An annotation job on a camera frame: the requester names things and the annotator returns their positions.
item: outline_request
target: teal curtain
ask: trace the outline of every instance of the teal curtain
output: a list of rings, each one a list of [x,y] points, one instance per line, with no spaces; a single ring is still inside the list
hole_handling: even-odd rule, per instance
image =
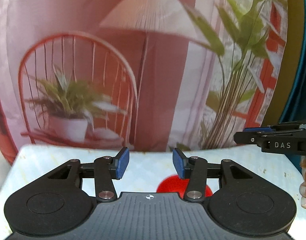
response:
[[[280,117],[280,122],[291,122],[306,119],[306,0],[304,0],[305,19],[302,52],[298,64],[293,88]],[[299,166],[300,156],[287,155],[294,166],[301,171]]]

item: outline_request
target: white table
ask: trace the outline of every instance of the white table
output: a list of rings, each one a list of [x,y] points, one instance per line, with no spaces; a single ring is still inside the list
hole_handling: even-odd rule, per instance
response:
[[[116,153],[117,151],[54,146],[23,147],[0,191],[0,240],[11,233],[3,214],[3,207],[12,193],[70,159],[80,159],[82,163],[88,163],[98,157],[114,156]],[[298,192],[303,178],[284,155],[262,153],[256,146],[197,151],[186,155],[203,157],[209,163],[220,163],[222,159],[232,159],[287,191],[297,204],[297,215],[289,234],[295,240],[306,239],[306,210],[300,206]],[[159,183],[172,174],[176,174],[176,171],[171,153],[131,153],[123,179],[114,181],[114,186],[118,195],[122,191],[155,192]],[[207,183],[213,192],[219,189],[217,179],[209,179]],[[93,179],[84,179],[82,189],[90,196],[94,196]]]

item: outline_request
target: gray ribbed plate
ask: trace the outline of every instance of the gray ribbed plate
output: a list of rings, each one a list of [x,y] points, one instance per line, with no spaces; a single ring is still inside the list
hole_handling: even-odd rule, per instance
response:
[[[35,238],[17,233],[8,240],[246,240],[211,220],[202,205],[177,193],[128,193],[99,204],[90,218],[63,235]],[[257,240],[290,240],[287,234]]]

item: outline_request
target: screw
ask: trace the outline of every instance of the screw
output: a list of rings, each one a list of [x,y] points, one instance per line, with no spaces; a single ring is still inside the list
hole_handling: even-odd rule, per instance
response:
[[[187,192],[186,196],[192,199],[197,199],[197,198],[202,197],[202,193],[196,190],[192,190],[192,191]]]
[[[111,199],[111,198],[114,197],[114,193],[112,191],[108,191],[108,190],[101,191],[99,193],[99,197],[102,198],[102,199]]]

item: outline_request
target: lampshade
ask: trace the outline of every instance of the lampshade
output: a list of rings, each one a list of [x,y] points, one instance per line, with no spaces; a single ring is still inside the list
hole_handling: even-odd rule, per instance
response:
[[[122,0],[100,27],[175,34],[208,44],[179,0]]]

